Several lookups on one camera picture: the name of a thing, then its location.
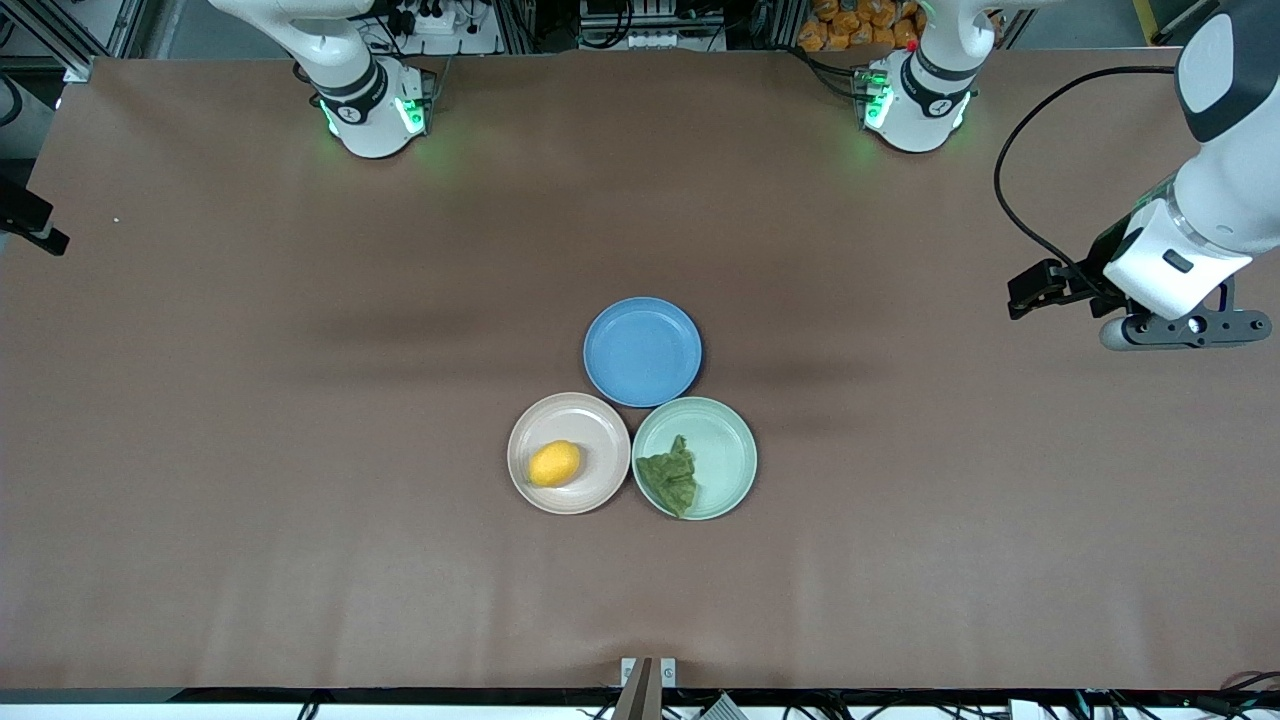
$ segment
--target black band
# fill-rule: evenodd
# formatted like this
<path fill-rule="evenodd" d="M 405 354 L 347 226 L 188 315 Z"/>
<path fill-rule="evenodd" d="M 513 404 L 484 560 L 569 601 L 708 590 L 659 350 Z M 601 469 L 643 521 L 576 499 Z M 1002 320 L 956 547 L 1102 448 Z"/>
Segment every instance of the black band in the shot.
<path fill-rule="evenodd" d="M 1187 126 L 1201 142 L 1213 140 L 1257 110 L 1275 91 L 1276 79 L 1280 78 L 1280 46 L 1272 37 L 1275 28 L 1280 26 L 1280 3 L 1236 1 L 1215 13 L 1219 14 L 1228 15 L 1231 23 L 1231 87 L 1199 113 L 1187 106 L 1181 86 L 1178 88 Z M 1178 60 L 1179 74 L 1183 58 Z"/>
<path fill-rule="evenodd" d="M 940 67 L 933 60 L 925 58 L 923 47 L 918 47 L 915 53 L 911 53 L 911 58 L 920 61 L 922 70 L 929 73 L 931 76 L 938 79 L 945 79 L 947 82 L 960 82 L 963 79 L 969 79 L 973 76 L 978 74 L 978 70 L 982 69 L 982 65 L 978 65 L 977 68 L 968 70 L 948 70 L 946 68 Z"/>
<path fill-rule="evenodd" d="M 334 100 L 323 91 L 320 94 L 320 101 L 329 109 L 329 113 L 348 126 L 364 123 L 369 119 L 369 111 L 376 108 L 383 101 L 383 97 L 387 97 L 387 69 L 378 63 L 374 63 L 371 69 L 374 74 L 372 85 L 369 86 L 369 90 L 360 92 L 355 97 Z"/>
<path fill-rule="evenodd" d="M 964 99 L 973 83 L 964 86 L 955 92 L 947 92 L 946 95 L 941 92 L 934 92 L 924 86 L 922 86 L 915 77 L 911 76 L 911 60 L 915 59 L 916 54 L 911 54 L 902 63 L 902 78 L 901 87 L 906 92 L 906 96 L 915 101 L 920 106 L 920 111 L 924 113 L 927 118 L 941 118 L 950 113 L 956 102 Z"/>
<path fill-rule="evenodd" d="M 320 91 L 320 95 L 324 95 L 325 97 L 338 97 L 338 99 L 348 97 L 369 87 L 369 83 L 372 82 L 374 76 L 378 74 L 379 69 L 381 69 L 381 65 L 379 65 L 372 58 L 370 58 L 369 67 L 365 68 L 365 72 L 360 76 L 360 79 L 357 79 L 356 82 L 344 85 L 342 87 L 328 87 L 315 81 L 312 81 L 311 85 L 315 86 L 315 88 Z"/>

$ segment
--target brown paper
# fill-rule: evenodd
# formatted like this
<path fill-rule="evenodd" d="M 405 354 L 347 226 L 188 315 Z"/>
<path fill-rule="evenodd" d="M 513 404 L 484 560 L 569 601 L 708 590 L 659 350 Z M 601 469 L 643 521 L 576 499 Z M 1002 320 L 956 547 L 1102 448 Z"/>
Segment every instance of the brown paper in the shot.
<path fill-rule="evenodd" d="M 1006 133 L 1082 73 L 1174 58 L 995 53 L 929 155 L 785 54 L 457 58 L 431 135 L 385 160 L 328 135 L 288 61 L 95 61 L 31 182 L 68 254 L 0 263 L 0 684 L 1280 666 L 1280 338 L 1120 355 L 1082 305 L 1005 313 L 1046 256 L 991 193 Z M 1108 78 L 1027 128 L 1005 187 L 1080 258 L 1196 147 L 1167 78 Z M 1276 277 L 1256 260 L 1240 301 L 1280 315 Z M 690 395 L 755 434 L 722 519 L 630 480 L 553 516 L 507 477 L 512 424 L 594 392 L 586 327 L 636 295 L 690 313 Z"/>

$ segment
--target metal bracket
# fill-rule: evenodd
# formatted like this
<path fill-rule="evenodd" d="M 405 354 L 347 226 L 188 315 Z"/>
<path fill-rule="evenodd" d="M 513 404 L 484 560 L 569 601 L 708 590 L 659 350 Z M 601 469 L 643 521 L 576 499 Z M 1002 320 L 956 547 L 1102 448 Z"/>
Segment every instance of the metal bracket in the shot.
<path fill-rule="evenodd" d="M 631 661 L 630 669 L 626 667 L 627 660 Z M 653 657 L 622 660 L 625 682 L 618 705 L 613 708 L 613 720 L 663 720 L 662 688 L 666 684 L 666 673 L 662 667 L 667 660 L 671 660 L 672 680 L 675 680 L 676 661 L 672 659 L 664 659 L 662 665 Z"/>
<path fill-rule="evenodd" d="M 631 671 L 636 666 L 635 657 L 622 659 L 622 679 L 618 682 L 620 685 L 626 685 L 627 679 L 631 678 Z M 659 674 L 662 676 L 662 687 L 673 688 L 676 687 L 676 659 L 663 657 L 658 665 Z"/>
<path fill-rule="evenodd" d="M 1134 313 L 1120 323 L 1120 333 L 1130 345 L 1147 348 L 1236 347 L 1271 336 L 1271 319 L 1266 313 L 1235 309 L 1235 278 L 1228 278 L 1219 286 L 1216 307 L 1202 301 L 1176 320 L 1166 320 L 1151 311 Z"/>

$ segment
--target metal frame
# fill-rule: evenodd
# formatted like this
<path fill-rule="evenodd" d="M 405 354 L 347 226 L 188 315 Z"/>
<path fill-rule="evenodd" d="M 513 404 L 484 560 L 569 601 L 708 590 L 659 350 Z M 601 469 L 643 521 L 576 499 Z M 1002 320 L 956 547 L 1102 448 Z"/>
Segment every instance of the metal frame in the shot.
<path fill-rule="evenodd" d="M 67 69 L 68 82 L 86 82 L 95 55 L 110 55 L 106 46 L 86 31 L 67 10 L 47 0 L 3 0 L 0 6 L 13 20 L 35 35 L 54 59 Z"/>

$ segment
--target blue plate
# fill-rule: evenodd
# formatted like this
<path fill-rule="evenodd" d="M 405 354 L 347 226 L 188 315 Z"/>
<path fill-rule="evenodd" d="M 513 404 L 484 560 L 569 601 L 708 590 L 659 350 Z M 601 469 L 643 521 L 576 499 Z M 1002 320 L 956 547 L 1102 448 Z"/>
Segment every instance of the blue plate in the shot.
<path fill-rule="evenodd" d="M 692 384 L 703 364 L 703 338 L 671 302 L 630 297 L 591 323 L 582 363 L 604 397 L 628 407 L 657 407 Z"/>

